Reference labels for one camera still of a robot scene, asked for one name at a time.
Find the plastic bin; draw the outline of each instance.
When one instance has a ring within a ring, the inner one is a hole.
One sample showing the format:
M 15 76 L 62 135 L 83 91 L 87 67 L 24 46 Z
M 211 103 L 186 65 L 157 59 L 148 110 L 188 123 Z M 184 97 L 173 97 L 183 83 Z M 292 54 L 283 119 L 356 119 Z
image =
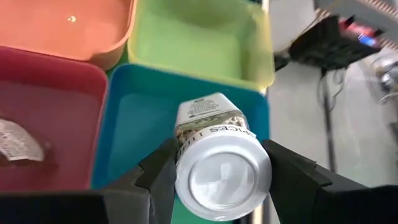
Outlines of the plastic bin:
M 106 89 L 94 65 L 0 47 L 0 112 L 53 146 L 43 166 L 0 168 L 0 191 L 90 188 Z
M 261 90 L 274 80 L 268 15 L 243 0 L 136 0 L 129 61 Z
M 0 45 L 116 65 L 132 28 L 132 0 L 0 1 Z
M 116 180 L 159 147 L 164 139 L 172 138 L 181 102 L 214 92 L 225 94 L 243 111 L 258 139 L 268 139 L 268 104 L 256 91 L 140 65 L 118 67 L 111 77 L 98 140 L 93 188 Z M 181 208 L 174 210 L 173 223 L 181 223 L 178 217 L 189 214 Z

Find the blue bin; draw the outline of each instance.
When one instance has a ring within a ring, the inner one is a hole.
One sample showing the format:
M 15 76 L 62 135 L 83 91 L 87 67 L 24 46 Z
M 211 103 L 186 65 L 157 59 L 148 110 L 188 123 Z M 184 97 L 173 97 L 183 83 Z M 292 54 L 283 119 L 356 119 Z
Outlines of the blue bin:
M 115 69 L 108 91 L 92 187 L 120 178 L 167 138 L 181 102 L 221 92 L 246 115 L 259 140 L 269 138 L 267 100 L 235 86 L 161 72 L 134 64 Z

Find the gray floor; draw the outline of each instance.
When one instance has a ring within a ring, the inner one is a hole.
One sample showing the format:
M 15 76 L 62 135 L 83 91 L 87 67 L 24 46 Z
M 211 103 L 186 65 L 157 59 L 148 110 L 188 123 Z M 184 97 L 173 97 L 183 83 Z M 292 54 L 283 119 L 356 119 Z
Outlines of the gray floor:
M 269 10 L 275 50 L 315 17 L 312 0 L 270 1 Z M 333 110 L 338 173 L 367 186 L 398 184 L 398 147 L 388 127 L 398 119 L 392 105 L 381 105 L 369 91 L 367 65 L 348 69 Z M 319 76 L 317 69 L 297 64 L 277 72 L 269 88 L 271 139 L 327 167 L 324 117 L 316 95 Z M 271 219 L 279 222 L 274 209 Z

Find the plastic container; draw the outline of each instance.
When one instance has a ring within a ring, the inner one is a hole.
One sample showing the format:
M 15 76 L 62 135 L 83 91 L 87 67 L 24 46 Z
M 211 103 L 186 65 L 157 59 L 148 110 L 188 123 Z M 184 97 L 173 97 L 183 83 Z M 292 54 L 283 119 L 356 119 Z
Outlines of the plastic container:
M 52 145 L 49 164 L 0 168 L 0 191 L 89 188 L 106 89 L 96 66 L 0 47 L 0 113 Z
M 134 10 L 130 62 L 253 90 L 273 82 L 268 15 L 257 3 L 137 0 Z
M 116 180 L 164 139 L 172 138 L 180 103 L 214 92 L 224 94 L 246 115 L 251 131 L 258 139 L 268 139 L 268 104 L 256 91 L 139 65 L 118 67 L 111 78 L 98 141 L 93 187 L 97 189 Z M 177 220 L 188 213 L 182 208 L 175 209 L 172 223 L 180 223 Z M 190 222 L 205 222 L 195 218 Z
M 245 116 L 222 93 L 178 107 L 175 190 L 192 213 L 207 220 L 231 221 L 266 199 L 271 161 L 246 127 Z
M 132 0 L 0 1 L 0 45 L 117 64 L 132 28 Z

